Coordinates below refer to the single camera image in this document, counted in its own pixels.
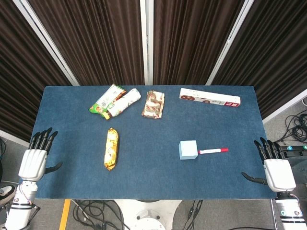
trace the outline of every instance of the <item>green snack package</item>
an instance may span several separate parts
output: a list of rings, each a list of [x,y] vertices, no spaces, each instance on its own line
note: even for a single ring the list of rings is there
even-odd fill
[[[89,109],[93,114],[102,115],[103,112],[107,111],[107,107],[113,101],[118,100],[126,91],[115,84],[111,85],[110,88],[97,100],[95,104]]]

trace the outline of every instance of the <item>blue table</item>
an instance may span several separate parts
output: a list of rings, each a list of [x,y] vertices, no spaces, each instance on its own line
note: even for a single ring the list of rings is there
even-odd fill
[[[180,88],[241,97],[238,108],[179,99]],[[137,88],[141,99],[117,117],[105,120],[88,111],[109,86],[46,87],[33,134],[53,127],[47,167],[62,167],[38,182],[37,198],[71,199],[249,199],[273,198],[244,171],[265,177],[253,140],[265,137],[251,86],[123,86]],[[162,119],[141,116],[146,93],[165,93]],[[117,166],[104,163],[106,135],[120,136]],[[228,147],[228,153],[180,160],[181,140],[199,149]]]

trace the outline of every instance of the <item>white box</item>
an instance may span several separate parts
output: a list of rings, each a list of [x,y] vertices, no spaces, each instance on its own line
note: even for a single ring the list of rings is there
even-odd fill
[[[181,160],[195,159],[198,156],[195,140],[184,140],[179,143],[179,156]]]
[[[181,88],[179,97],[181,99],[186,99],[186,100],[220,104],[231,107],[238,107],[241,104],[241,99],[238,96],[230,96],[225,94],[204,92],[198,90],[189,90],[185,88]]]

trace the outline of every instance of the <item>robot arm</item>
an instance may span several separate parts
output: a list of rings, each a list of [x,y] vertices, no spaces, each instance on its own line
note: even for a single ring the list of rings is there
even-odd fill
[[[23,179],[18,185],[13,203],[6,220],[7,230],[25,230],[29,228],[30,221],[40,210],[40,207],[33,204],[37,192],[36,182],[44,174],[57,170],[62,163],[46,168],[46,160],[49,154],[52,141],[58,132],[52,133],[52,128],[41,133],[36,133],[30,141],[29,149],[24,152],[23,160],[18,175]]]
[[[295,189],[296,184],[289,161],[286,160],[277,143],[266,141],[264,138],[260,140],[262,145],[256,140],[254,143],[263,163],[266,180],[250,177],[244,172],[242,175],[249,181],[267,184],[277,193],[275,200],[285,230],[307,230],[299,200],[290,193]]]

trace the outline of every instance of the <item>dark curtain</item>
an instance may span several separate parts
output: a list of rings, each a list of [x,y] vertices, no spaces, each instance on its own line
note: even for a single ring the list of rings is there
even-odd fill
[[[202,85],[243,0],[155,0],[153,83]]]
[[[307,1],[255,1],[213,84],[255,86],[262,118],[305,90]]]
[[[29,0],[81,85],[144,84],[140,0]]]
[[[29,141],[44,87],[70,83],[11,0],[0,29],[0,129]]]

